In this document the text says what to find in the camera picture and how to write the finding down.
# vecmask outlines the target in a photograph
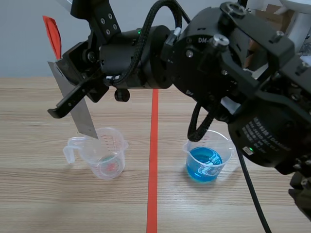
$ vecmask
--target screw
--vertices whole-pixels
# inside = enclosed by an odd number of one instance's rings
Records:
[[[299,164],[295,164],[295,165],[293,166],[293,168],[295,168],[295,169],[297,169],[297,170],[300,170],[300,169],[301,169],[301,166],[300,166]]]
[[[279,42],[279,40],[284,36],[284,32],[277,31],[276,34],[269,40],[270,43]]]
[[[300,100],[300,96],[298,94],[291,94],[291,97],[295,101],[299,101]]]
[[[213,36],[213,39],[212,39],[212,44],[215,46],[215,47],[227,47],[229,45],[230,41],[227,37],[225,37],[224,35],[221,35],[221,34],[215,34]]]
[[[96,62],[96,57],[95,57],[95,53],[94,52],[89,52],[87,54],[87,58],[91,63]]]
[[[308,180],[307,180],[307,179],[303,179],[303,180],[301,181],[301,185],[302,185],[302,186],[305,186],[307,183],[308,183]]]
[[[191,39],[190,37],[187,37],[187,38],[186,38],[186,42],[187,42],[188,44],[191,44],[191,43],[192,43],[192,39]]]
[[[210,99],[211,101],[214,101],[214,100],[215,100],[215,97],[214,97],[213,95],[210,95],[210,96],[209,96],[209,99]]]
[[[291,83],[291,86],[294,87],[294,88],[297,88],[298,85],[294,84],[294,83]]]
[[[193,57],[193,52],[191,50],[186,51],[186,57],[192,58]]]
[[[222,75],[227,75],[227,74],[228,74],[228,71],[222,70]]]

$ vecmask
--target empty measuring cup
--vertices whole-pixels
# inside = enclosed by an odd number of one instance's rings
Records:
[[[80,157],[86,161],[93,173],[101,179],[112,179],[123,171],[125,167],[124,151],[128,143],[123,135],[112,128],[96,130],[98,139],[73,137],[63,152],[69,164],[74,163],[74,151],[78,150]]]
[[[214,180],[234,153],[231,140],[213,130],[208,130],[199,142],[183,146],[187,153],[187,171],[198,181]]]

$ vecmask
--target wood grain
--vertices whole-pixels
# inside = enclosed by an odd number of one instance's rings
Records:
[[[116,128],[130,144],[124,172],[103,181],[80,158],[66,163],[62,148],[76,128],[70,116],[47,113],[61,99],[53,77],[0,79],[0,232],[146,231],[152,92],[133,90],[128,103],[113,94],[87,100],[95,127]],[[236,155],[209,184],[186,174],[181,147],[193,107],[174,87],[160,91],[158,232],[263,233]],[[211,128],[228,136],[221,122]],[[272,231],[310,232],[287,194],[291,177],[246,162]]]

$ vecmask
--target cup handle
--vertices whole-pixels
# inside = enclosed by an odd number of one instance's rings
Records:
[[[124,142],[124,145],[123,145],[123,150],[126,150],[127,148],[128,148],[128,142],[125,141],[125,142]]]
[[[73,152],[73,147],[70,147],[70,146],[66,146],[64,147],[63,149],[63,153],[64,153],[64,156],[67,160],[67,163],[69,164],[73,164],[74,163],[74,152]]]
[[[64,147],[63,153],[69,164],[73,164],[75,161],[73,150],[81,149],[78,145],[81,144],[84,140],[86,140],[85,137],[72,137],[68,140],[68,146]]]

